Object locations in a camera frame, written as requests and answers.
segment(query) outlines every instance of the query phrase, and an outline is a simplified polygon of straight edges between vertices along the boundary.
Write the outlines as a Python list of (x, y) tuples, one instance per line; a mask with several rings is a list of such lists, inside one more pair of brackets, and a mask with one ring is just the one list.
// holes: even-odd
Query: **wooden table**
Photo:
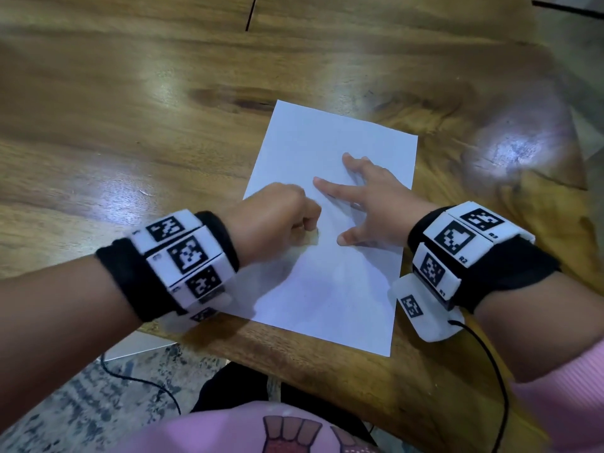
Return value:
[[(0, 0), (0, 271), (240, 199), (278, 98), (418, 134), (413, 189), (515, 220), (603, 291), (576, 135), (528, 0)], [(246, 24), (249, 18), (249, 31)], [(391, 358), (222, 316), (186, 343), (425, 451), (487, 451), (501, 394), (461, 333)], [(513, 402), (506, 451), (543, 436)]]

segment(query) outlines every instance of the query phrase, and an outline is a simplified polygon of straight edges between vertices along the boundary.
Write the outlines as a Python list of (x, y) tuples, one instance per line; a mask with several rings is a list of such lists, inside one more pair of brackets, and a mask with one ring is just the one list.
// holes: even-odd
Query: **right hand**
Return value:
[(317, 177), (313, 180), (322, 193), (358, 204), (367, 214), (365, 222), (338, 236), (338, 244), (342, 246), (369, 241), (404, 246), (413, 226), (438, 208), (416, 196), (392, 173), (374, 165), (366, 157), (355, 159), (345, 153), (342, 161), (350, 171), (361, 174), (365, 180), (364, 186), (345, 186)]

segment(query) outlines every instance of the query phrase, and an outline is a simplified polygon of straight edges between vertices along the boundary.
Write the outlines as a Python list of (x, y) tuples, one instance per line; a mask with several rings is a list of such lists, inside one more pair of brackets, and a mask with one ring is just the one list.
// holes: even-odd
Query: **white paper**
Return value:
[(298, 184), (322, 206), (316, 246), (242, 269), (229, 283), (235, 301), (223, 311), (323, 340), (390, 355), (402, 248), (342, 247), (336, 237), (365, 213), (319, 192), (314, 176), (362, 184), (342, 154), (368, 156), (411, 187), (417, 136), (371, 122), (278, 101), (245, 197), (272, 182)]

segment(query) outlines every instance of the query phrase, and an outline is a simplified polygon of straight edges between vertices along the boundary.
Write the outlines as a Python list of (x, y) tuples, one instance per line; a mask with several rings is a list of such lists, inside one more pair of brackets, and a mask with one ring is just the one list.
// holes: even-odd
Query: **wristband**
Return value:
[(473, 313), (493, 291), (524, 288), (560, 270), (533, 242), (526, 230), (466, 202), (426, 215), (408, 244), (413, 273), (432, 295), (448, 310), (459, 305)]
[(172, 213), (100, 248), (97, 257), (143, 322), (170, 312), (199, 317), (199, 306), (239, 268), (227, 229), (209, 211)]

